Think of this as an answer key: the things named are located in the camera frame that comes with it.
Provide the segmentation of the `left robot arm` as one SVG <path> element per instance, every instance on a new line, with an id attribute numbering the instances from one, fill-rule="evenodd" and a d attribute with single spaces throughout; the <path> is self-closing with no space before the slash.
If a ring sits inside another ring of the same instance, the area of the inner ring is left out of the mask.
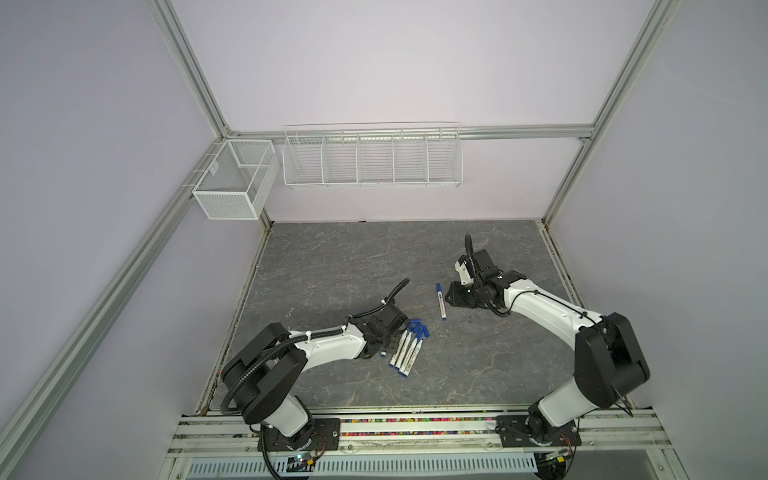
<path id="1" fill-rule="evenodd" d="M 314 433 L 314 418 L 292 389 L 302 373 L 342 360 L 368 360 L 387 350 L 407 329 L 408 316 L 396 296 L 410 280 L 401 280 L 379 304 L 346 317 L 339 326 L 290 330 L 279 322 L 264 327 L 221 370 L 226 392 L 219 405 L 225 416 L 277 431 L 291 443 Z"/>

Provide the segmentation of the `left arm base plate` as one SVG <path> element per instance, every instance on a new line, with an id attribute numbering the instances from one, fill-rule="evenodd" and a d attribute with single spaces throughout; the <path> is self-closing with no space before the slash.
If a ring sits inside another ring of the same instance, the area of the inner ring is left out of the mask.
<path id="1" fill-rule="evenodd" d="M 259 450 L 263 447 L 268 452 L 288 451 L 336 451 L 341 438 L 341 420 L 339 418 L 313 419 L 293 436 L 285 436 L 272 427 L 263 427 Z"/>

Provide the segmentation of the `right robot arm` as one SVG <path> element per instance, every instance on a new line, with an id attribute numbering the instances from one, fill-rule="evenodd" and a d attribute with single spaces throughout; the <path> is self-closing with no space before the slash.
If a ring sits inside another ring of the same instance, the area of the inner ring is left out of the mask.
<path id="1" fill-rule="evenodd" d="M 651 372 L 631 322 L 619 313 L 600 314 L 539 287 L 524 274 L 499 268 L 486 250 L 464 238 L 455 263 L 459 279 L 449 286 L 453 307 L 485 309 L 498 317 L 517 313 L 562 340 L 574 352 L 572 377 L 528 408 L 509 429 L 539 446 L 565 439 L 585 414 L 609 408 L 646 383 Z"/>

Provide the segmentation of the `whiteboard marker pen three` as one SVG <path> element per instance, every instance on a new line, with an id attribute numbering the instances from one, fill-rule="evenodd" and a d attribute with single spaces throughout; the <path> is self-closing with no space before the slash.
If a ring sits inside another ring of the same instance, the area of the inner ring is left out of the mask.
<path id="1" fill-rule="evenodd" d="M 394 355 L 392 356 L 389 366 L 396 368 L 398 365 L 398 362 L 400 361 L 400 357 L 403 353 L 403 350 L 407 344 L 407 342 L 410 340 L 411 332 L 408 329 L 405 329 L 403 331 L 402 336 L 399 339 L 397 350 L 395 351 Z"/>

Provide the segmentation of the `whiteboard marker pen one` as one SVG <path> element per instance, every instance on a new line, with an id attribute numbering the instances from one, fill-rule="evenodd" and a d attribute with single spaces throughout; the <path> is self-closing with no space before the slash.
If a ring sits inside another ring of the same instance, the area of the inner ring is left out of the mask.
<path id="1" fill-rule="evenodd" d="M 436 295 L 440 310 L 440 317 L 442 321 L 447 321 L 447 312 L 445 307 L 445 298 L 442 290 L 442 286 L 440 283 L 436 283 Z"/>

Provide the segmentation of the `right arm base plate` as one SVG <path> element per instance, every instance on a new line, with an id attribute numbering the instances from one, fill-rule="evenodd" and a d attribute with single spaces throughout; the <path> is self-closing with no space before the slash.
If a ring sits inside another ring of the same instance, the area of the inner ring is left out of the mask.
<path id="1" fill-rule="evenodd" d="M 545 420 L 515 413 L 496 418 L 494 432 L 503 447 L 578 447 L 582 445 L 576 423 L 552 427 Z"/>

